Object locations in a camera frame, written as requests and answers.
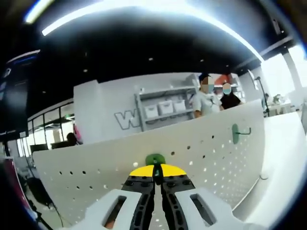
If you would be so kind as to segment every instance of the glass wall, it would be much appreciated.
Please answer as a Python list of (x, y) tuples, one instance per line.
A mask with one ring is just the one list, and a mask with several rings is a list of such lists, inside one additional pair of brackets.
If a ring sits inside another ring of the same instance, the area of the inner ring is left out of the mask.
[(66, 136), (73, 133), (73, 103), (48, 111), (28, 122), (29, 136), (17, 140), (19, 156), (31, 156), (31, 145), (52, 144), (66, 141)]

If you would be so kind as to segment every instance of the woman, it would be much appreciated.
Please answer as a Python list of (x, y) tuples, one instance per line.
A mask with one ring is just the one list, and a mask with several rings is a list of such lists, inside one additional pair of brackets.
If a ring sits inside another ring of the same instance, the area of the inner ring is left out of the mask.
[(221, 98), (222, 107), (224, 109), (229, 109), (232, 107), (236, 107), (240, 104), (243, 104), (241, 100), (234, 95), (234, 92), (231, 90), (231, 85), (229, 83), (223, 84), (223, 97)]
[(73, 133), (67, 134), (66, 139), (67, 139), (69, 146), (75, 146), (75, 145), (82, 144), (77, 140), (76, 136)]

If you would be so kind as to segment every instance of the white partition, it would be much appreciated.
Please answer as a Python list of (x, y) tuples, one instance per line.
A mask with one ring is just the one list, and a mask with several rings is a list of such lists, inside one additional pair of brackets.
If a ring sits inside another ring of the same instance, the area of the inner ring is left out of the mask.
[[(232, 125), (251, 134), (232, 142)], [(145, 157), (161, 153), (185, 170), (196, 187), (206, 187), (235, 208), (259, 178), (264, 154), (260, 100), (176, 125), (100, 143), (34, 153), (41, 180), (61, 215), (71, 223), (114, 188), (121, 188)], [(161, 195), (156, 192), (156, 201)], [(155, 203), (151, 229), (166, 226)]]
[(242, 221), (271, 227), (282, 219), (297, 198), (307, 173), (307, 142), (296, 112), (268, 117), (262, 172), (251, 193), (235, 209)]

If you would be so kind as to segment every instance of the desk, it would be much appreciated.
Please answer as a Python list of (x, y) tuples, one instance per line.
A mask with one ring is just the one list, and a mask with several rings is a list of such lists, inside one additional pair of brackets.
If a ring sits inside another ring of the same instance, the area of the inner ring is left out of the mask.
[(291, 102), (286, 101), (283, 104), (269, 105), (269, 110), (270, 110), (270, 113), (275, 111), (276, 115), (281, 114), (281, 112), (282, 114), (290, 113), (291, 112)]

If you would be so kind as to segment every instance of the green hook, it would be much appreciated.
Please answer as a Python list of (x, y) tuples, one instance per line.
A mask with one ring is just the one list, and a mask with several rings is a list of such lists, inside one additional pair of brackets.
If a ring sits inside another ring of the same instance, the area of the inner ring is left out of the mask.
[(232, 125), (232, 137), (234, 144), (237, 144), (239, 142), (239, 135), (250, 135), (250, 134), (251, 134), (251, 128), (249, 128), (248, 133), (241, 133), (239, 132), (239, 127), (237, 124)]

